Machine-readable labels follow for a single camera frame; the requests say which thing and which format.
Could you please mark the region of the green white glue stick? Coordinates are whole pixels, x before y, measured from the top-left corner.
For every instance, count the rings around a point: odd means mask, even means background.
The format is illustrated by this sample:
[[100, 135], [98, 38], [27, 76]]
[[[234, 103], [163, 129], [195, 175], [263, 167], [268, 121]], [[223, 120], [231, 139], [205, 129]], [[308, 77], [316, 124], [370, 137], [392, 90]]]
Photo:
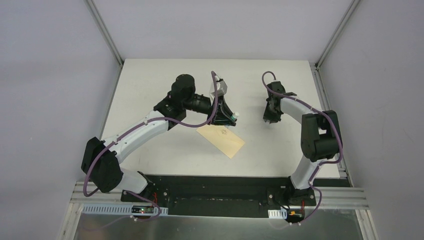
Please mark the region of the green white glue stick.
[[235, 122], [239, 118], [240, 114], [238, 112], [234, 112], [231, 116], [231, 119]]

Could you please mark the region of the cream paper envelope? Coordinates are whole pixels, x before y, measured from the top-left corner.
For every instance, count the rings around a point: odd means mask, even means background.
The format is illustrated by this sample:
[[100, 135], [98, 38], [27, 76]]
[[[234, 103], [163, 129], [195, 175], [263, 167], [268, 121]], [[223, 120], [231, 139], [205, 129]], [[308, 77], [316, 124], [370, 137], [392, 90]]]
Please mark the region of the cream paper envelope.
[[245, 144], [244, 140], [225, 126], [204, 125], [197, 128], [196, 132], [230, 159], [232, 159]]

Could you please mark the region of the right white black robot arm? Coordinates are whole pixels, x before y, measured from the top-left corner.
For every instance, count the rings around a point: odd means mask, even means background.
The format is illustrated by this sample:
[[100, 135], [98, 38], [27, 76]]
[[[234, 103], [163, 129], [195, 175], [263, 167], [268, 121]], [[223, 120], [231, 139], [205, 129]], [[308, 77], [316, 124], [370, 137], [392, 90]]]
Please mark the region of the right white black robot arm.
[[270, 124], [281, 121], [287, 114], [301, 125], [300, 147], [302, 158], [289, 177], [281, 198], [296, 205], [314, 192], [312, 183], [326, 160], [339, 154], [342, 147], [338, 116], [335, 111], [320, 111], [286, 92], [280, 81], [266, 84], [268, 97], [263, 120]]

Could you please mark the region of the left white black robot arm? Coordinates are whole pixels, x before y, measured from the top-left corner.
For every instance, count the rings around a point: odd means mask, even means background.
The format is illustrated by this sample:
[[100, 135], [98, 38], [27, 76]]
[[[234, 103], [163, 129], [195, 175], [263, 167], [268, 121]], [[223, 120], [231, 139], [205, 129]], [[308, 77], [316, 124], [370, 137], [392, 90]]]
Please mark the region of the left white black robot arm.
[[133, 192], [140, 202], [147, 202], [153, 195], [147, 178], [139, 171], [121, 167], [132, 152], [176, 125], [189, 128], [236, 126], [239, 114], [233, 112], [225, 101], [226, 82], [214, 71], [211, 77], [211, 90], [209, 96], [205, 96], [196, 93], [193, 76], [177, 76], [166, 97], [133, 126], [105, 139], [93, 137], [88, 140], [81, 163], [81, 170], [85, 173], [84, 196], [119, 189]]

